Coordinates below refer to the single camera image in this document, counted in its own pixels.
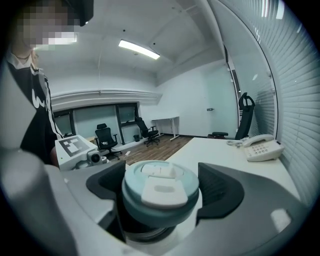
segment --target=fluorescent light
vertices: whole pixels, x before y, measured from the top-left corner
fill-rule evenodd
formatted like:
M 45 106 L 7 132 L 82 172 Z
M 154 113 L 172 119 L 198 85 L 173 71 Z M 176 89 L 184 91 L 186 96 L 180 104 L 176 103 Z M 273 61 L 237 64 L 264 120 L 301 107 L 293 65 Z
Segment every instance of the fluorescent light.
M 127 42 L 127 41 L 124 41 L 124 40 L 120 41 L 119 46 L 122 47 L 122 48 L 127 48 L 127 49 L 130 49 L 132 51 L 147 55 L 147 56 L 149 56 L 149 57 L 151 57 L 151 58 L 153 58 L 155 60 L 160 57 L 159 54 L 156 54 L 153 51 L 150 51 L 150 50 L 148 50 L 146 48 L 143 48 L 143 47 L 138 46 L 138 45 L 136 45 L 134 43 Z

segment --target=telephone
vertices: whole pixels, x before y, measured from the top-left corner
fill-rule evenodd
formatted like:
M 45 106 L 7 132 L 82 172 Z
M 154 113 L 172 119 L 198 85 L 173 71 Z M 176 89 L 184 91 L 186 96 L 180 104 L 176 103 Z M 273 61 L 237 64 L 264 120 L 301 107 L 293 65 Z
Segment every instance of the telephone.
M 249 162 L 262 162 L 277 159 L 285 147 L 271 134 L 262 134 L 246 139 L 243 143 L 246 159 Z

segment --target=glass wall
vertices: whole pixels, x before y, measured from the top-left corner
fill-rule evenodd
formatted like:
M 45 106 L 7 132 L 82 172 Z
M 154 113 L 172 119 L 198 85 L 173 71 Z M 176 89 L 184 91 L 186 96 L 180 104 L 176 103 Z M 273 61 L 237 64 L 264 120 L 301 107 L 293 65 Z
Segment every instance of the glass wall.
M 121 129 L 122 129 L 123 139 L 126 144 L 135 141 L 134 135 L 139 135 L 139 138 L 141 137 L 140 129 L 136 124 L 125 126 L 125 127 L 122 127 Z
M 71 130 L 69 114 L 61 115 L 54 118 L 56 126 L 64 137 L 73 135 Z
M 54 113 L 56 125 L 64 137 L 81 135 L 96 137 L 97 125 L 106 124 L 111 129 L 112 139 L 118 146 L 134 142 L 134 135 L 141 137 L 136 124 L 139 117 L 137 103 L 120 103 L 67 109 Z
M 119 106 L 121 124 L 135 121 L 135 106 Z
M 74 110 L 74 119 L 77 132 L 82 137 L 96 136 L 97 125 L 106 124 L 111 129 L 111 135 L 117 134 L 118 143 L 122 143 L 114 105 L 76 109 Z

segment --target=black t-shirt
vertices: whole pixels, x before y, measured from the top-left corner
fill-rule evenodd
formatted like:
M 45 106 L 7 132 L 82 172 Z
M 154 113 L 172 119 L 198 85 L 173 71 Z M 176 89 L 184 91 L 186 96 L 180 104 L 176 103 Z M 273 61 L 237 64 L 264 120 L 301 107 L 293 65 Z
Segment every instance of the black t-shirt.
M 41 70 L 33 68 L 31 56 L 25 64 L 21 64 L 17 57 L 8 53 L 5 63 L 2 65 L 7 65 L 5 69 L 9 70 L 9 76 L 13 77 L 10 85 L 3 80 L 1 81 L 2 85 L 5 83 L 6 86 L 18 86 L 25 98 L 32 104 L 29 106 L 35 109 L 35 111 L 32 110 L 33 114 L 29 117 L 29 125 L 24 136 L 21 136 L 20 148 L 37 155 L 45 164 L 51 164 L 50 152 L 55 146 L 55 140 L 61 139 L 63 136 L 55 123 L 52 112 L 48 79 Z M 27 113 L 30 112 L 27 110 L 31 109 L 21 109 L 20 111 L 24 110 Z

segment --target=door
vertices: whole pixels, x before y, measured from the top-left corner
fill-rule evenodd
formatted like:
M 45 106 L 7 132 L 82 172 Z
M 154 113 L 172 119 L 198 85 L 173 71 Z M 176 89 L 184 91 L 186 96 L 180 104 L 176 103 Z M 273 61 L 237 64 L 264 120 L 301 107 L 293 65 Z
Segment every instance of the door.
M 238 108 L 235 87 L 224 60 L 212 63 L 203 74 L 207 88 L 207 111 L 211 132 L 225 132 L 234 139 L 238 128 Z

